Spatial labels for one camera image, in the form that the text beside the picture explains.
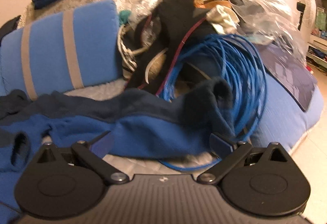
clear plastic bag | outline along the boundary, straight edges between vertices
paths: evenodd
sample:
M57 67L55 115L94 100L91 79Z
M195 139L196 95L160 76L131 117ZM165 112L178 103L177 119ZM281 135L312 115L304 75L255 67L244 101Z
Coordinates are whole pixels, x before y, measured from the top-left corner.
M308 45L297 29L295 14L284 0L229 0L234 11L243 19L241 30L250 34L253 42L274 41L303 65Z

